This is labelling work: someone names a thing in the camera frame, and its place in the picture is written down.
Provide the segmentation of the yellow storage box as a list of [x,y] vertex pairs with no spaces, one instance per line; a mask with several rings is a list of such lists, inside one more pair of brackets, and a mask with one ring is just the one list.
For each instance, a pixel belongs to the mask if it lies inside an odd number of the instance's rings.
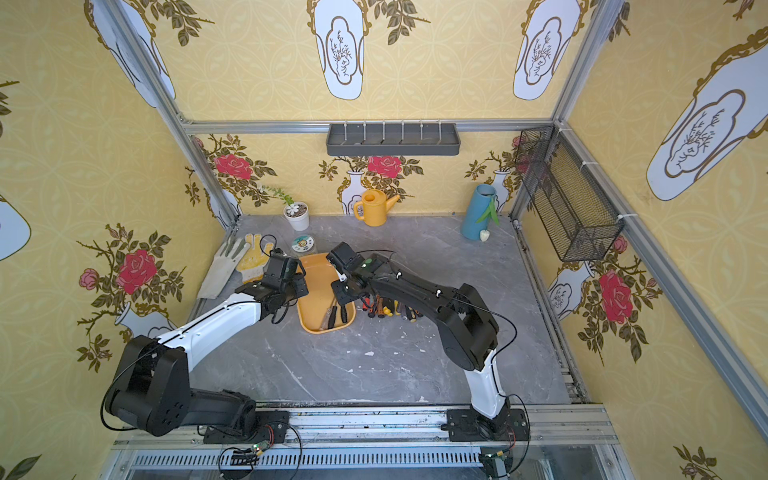
[[[331,289],[331,283],[338,280],[339,277],[334,267],[326,259],[326,253],[304,256],[301,261],[306,271],[306,283],[309,289],[309,294],[300,298],[297,304],[302,328],[310,334],[320,335],[351,326],[356,317],[355,304],[346,305],[349,321],[346,325],[342,324],[339,304]],[[333,305],[338,306],[335,327],[321,331],[320,326],[323,318],[327,310]]]

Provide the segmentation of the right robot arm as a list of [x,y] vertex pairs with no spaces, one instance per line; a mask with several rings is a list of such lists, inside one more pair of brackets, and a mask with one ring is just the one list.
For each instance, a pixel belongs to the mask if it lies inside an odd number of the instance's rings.
[[497,379],[499,325],[473,286],[432,283],[378,253],[364,256],[345,242],[326,259],[339,276],[331,288],[340,304],[379,296],[415,309],[436,325],[446,356],[465,372],[479,420],[492,425],[509,411]]

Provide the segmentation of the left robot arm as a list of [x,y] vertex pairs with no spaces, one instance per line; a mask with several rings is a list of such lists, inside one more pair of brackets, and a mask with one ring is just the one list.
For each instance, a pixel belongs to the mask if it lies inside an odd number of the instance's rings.
[[301,261],[280,249],[269,255],[262,279],[239,287],[219,306],[158,337],[134,337],[124,348],[99,409],[124,422],[125,430],[159,437],[181,426],[207,426],[238,440],[259,428],[254,401],[234,391],[196,389],[197,364],[241,331],[264,319],[280,322],[306,296]]

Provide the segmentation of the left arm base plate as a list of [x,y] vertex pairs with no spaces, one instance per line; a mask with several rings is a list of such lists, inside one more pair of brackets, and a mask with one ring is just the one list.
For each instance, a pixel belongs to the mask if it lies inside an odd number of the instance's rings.
[[204,444],[282,444],[288,431],[290,412],[287,410],[254,411],[231,427],[207,427]]

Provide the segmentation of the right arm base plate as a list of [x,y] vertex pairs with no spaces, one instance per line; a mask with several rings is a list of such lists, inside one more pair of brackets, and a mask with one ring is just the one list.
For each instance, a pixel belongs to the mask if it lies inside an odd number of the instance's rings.
[[517,441],[530,439],[529,421],[522,408],[504,407],[493,419],[472,408],[450,409],[440,427],[452,442]]

